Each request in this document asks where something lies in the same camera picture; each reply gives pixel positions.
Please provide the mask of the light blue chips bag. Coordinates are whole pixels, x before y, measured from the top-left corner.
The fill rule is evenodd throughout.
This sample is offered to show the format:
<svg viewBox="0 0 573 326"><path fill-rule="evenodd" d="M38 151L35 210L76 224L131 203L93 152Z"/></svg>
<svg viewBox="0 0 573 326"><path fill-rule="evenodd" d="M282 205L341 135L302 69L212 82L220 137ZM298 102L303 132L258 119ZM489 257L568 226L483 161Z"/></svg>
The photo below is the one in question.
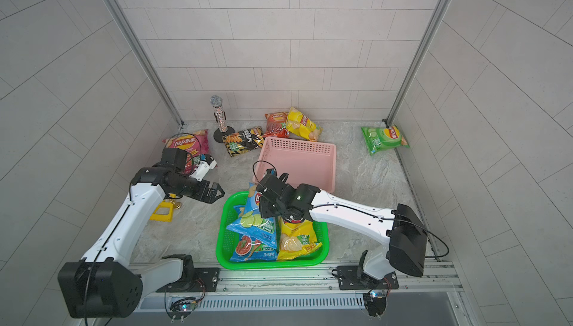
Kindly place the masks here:
<svg viewBox="0 0 573 326"><path fill-rule="evenodd" d="M255 183L249 184L249 193L244 208L238 212L235 221L226 229L241 235L246 235L252 240L259 240L270 248L277 248L277 231L274 217L263 218L260 210L261 193L256 191Z"/></svg>

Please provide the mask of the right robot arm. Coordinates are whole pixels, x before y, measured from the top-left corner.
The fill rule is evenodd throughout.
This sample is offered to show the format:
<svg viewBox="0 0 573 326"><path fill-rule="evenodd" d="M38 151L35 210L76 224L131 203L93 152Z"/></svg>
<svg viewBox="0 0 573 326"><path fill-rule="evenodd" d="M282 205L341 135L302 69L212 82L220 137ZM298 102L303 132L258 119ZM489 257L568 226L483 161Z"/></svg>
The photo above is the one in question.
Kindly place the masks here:
<svg viewBox="0 0 573 326"><path fill-rule="evenodd" d="M397 272L421 278L425 271L429 231L407 205L376 208L340 199L309 184L292 187L288 174L271 170L256 186L264 217L281 217L289 223L330 223L363 234L380 243L364 251L355 272L336 271L337 278L363 289L398 288Z"/></svg>

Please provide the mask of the dark blue chips bag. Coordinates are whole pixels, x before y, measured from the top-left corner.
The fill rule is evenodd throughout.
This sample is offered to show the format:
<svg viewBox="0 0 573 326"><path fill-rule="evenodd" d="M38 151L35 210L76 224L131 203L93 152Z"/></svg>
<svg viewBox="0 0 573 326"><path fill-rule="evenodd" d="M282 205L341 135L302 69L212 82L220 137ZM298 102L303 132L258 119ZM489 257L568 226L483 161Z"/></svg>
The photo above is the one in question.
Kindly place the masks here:
<svg viewBox="0 0 573 326"><path fill-rule="evenodd" d="M250 261L276 261L278 251L276 248L268 246L257 239L243 235L240 237L237 246L230 258L234 263L245 263Z"/></svg>

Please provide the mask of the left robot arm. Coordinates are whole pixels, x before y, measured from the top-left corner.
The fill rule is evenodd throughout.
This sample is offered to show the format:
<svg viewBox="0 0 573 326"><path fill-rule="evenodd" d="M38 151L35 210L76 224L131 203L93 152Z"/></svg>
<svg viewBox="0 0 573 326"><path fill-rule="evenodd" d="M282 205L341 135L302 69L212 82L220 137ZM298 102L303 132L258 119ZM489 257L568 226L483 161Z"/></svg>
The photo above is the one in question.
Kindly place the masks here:
<svg viewBox="0 0 573 326"><path fill-rule="evenodd" d="M74 319L125 318L140 300L170 284L194 287L192 257L176 254L136 272L130 260L151 215L170 195L213 204L225 195L219 184L187 177L174 166L140 169L115 217L76 262L65 263L58 284Z"/></svg>

